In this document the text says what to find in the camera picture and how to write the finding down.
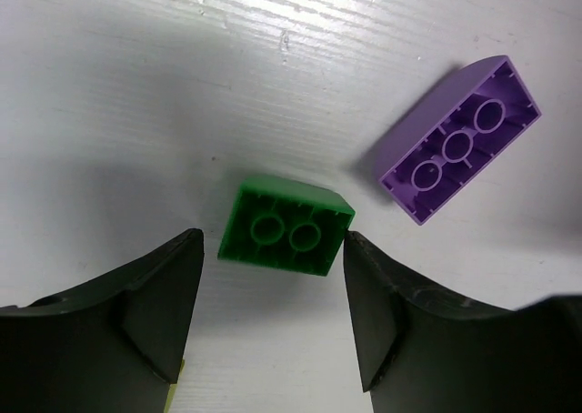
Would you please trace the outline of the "lime lego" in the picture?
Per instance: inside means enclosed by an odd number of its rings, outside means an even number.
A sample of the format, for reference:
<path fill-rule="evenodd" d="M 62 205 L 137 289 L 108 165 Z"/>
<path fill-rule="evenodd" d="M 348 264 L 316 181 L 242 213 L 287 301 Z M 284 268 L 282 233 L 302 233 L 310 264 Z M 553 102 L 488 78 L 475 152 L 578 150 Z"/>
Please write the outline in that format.
<path fill-rule="evenodd" d="M 184 369 L 186 361 L 184 359 L 182 359 L 181 361 L 181 365 L 180 365 L 180 369 L 178 372 L 178 376 L 181 377 L 182 375 L 182 371 Z M 178 380 L 176 381 L 176 383 L 173 383 L 170 385 L 168 393 L 167 393 L 167 398 L 166 398 L 166 403 L 165 403 L 165 408 L 164 408 L 164 413 L 168 413 L 171 406 L 172 406 L 172 402 L 174 399 L 174 396 L 176 394 L 176 389 L 178 387 Z"/>

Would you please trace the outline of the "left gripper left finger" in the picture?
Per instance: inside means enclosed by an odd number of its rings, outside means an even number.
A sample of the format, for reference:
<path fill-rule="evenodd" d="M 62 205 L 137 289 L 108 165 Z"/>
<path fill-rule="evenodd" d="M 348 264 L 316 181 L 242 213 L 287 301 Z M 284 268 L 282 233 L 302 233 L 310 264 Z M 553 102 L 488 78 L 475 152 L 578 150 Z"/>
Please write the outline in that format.
<path fill-rule="evenodd" d="M 4 412 L 161 412 L 178 381 L 204 262 L 187 229 L 149 254 L 1 310 Z"/>

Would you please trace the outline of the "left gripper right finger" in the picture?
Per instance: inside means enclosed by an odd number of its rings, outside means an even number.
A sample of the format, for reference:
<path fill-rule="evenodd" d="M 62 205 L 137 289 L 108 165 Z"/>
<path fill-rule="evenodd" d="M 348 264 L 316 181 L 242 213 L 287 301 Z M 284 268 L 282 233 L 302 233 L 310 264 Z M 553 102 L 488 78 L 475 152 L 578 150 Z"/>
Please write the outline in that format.
<path fill-rule="evenodd" d="M 578 412 L 581 298 L 517 310 L 461 295 L 361 233 L 343 266 L 363 390 L 376 412 Z"/>

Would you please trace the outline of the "dark green curved lego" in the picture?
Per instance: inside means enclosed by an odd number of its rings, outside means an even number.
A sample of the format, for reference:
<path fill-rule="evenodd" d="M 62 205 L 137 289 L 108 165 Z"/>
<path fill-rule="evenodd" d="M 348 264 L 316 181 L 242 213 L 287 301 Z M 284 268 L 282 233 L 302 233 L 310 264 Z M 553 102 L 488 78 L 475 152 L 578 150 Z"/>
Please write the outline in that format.
<path fill-rule="evenodd" d="M 217 257 L 325 277 L 355 215 L 332 190 L 253 175 L 238 189 Z"/>

